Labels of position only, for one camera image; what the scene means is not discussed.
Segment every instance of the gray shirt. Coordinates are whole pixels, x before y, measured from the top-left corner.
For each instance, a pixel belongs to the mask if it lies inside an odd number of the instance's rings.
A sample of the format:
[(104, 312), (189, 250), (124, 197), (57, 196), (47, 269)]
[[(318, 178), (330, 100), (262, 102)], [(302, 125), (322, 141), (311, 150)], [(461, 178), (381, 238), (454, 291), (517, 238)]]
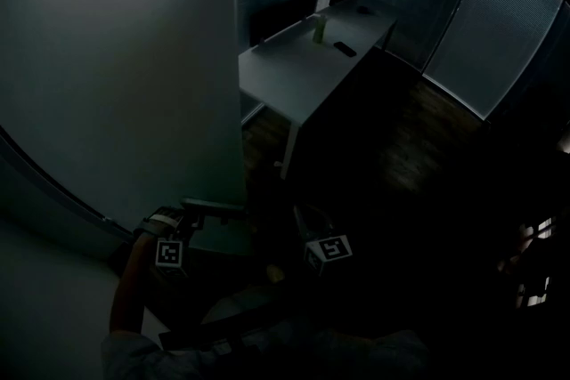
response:
[[(419, 378), (426, 374), (428, 350), (412, 331), (401, 331), (375, 341), (342, 336), (331, 330), (309, 334), (302, 320), (288, 319), (243, 337), (255, 345), (258, 357), (246, 363), (248, 378)], [(112, 334), (102, 343), (106, 380), (181, 380), (240, 377), (224, 370), (224, 355), (231, 349), (224, 341), (207, 352), (165, 352), (145, 336)]]

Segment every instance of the white wall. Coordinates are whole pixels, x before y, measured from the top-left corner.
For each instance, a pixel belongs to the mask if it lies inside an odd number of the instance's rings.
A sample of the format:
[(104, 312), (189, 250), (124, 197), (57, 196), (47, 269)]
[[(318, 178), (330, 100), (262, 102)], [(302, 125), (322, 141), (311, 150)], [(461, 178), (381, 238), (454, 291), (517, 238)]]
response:
[[(100, 345), (118, 278), (0, 220), (0, 370), (3, 378), (102, 379)], [(167, 329), (145, 312), (143, 333)]]
[(180, 197), (241, 204), (234, 0), (0, 0), (0, 125), (127, 229)]
[(82, 255), (106, 260), (121, 239), (72, 213), (0, 156), (0, 218)]

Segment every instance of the dark floor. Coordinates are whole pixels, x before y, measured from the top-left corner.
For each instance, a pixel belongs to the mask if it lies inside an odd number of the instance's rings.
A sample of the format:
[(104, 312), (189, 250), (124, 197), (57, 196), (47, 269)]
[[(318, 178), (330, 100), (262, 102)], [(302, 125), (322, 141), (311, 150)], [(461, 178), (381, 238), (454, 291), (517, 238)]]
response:
[(285, 183), (274, 163), (282, 160), (288, 129), (266, 109), (243, 133), (252, 223), (274, 247), (269, 251), (286, 263), (290, 244), (279, 244), (294, 230), (293, 202), (318, 206), (354, 250), (340, 296), (329, 290), (338, 328), (380, 336), (416, 325), (416, 306), (427, 299), (417, 296), (426, 277), (418, 271), (425, 254), (419, 244), (432, 229), (418, 211), (468, 156), (482, 121), (374, 50), (306, 124)]

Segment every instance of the sleeve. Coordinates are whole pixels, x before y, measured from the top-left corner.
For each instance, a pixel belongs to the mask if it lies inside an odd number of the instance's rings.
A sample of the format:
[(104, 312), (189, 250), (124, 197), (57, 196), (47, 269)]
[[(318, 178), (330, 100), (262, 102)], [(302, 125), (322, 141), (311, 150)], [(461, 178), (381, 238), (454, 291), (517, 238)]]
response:
[(374, 341), (368, 358), (371, 372), (383, 372), (388, 378), (425, 378), (430, 373), (430, 353), (410, 330), (398, 331)]
[(102, 342), (104, 380), (178, 380), (202, 378), (184, 356), (160, 350), (136, 333), (113, 333)]

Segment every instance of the smartphone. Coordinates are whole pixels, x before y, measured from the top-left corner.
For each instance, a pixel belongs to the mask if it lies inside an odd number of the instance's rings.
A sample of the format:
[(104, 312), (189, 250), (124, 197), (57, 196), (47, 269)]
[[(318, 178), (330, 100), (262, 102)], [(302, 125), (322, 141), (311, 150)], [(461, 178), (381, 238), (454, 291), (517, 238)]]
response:
[(343, 54), (347, 55), (348, 57), (354, 57), (356, 55), (356, 51), (353, 48), (346, 46), (346, 44), (342, 42), (336, 42), (335, 48), (341, 51)]

